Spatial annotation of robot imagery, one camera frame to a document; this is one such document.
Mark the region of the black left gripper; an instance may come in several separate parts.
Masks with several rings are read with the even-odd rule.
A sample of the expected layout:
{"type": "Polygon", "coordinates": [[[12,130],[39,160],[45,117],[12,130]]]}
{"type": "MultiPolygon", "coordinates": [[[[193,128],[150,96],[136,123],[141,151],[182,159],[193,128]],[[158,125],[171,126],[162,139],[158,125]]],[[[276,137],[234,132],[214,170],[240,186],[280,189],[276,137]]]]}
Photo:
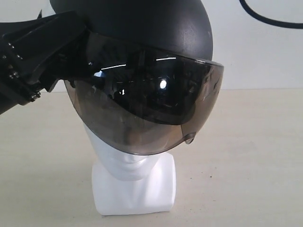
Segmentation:
{"type": "Polygon", "coordinates": [[[36,101],[42,89],[52,92],[59,80],[88,78],[83,54],[87,35],[86,25],[74,11],[1,22],[0,113],[36,101]]]}

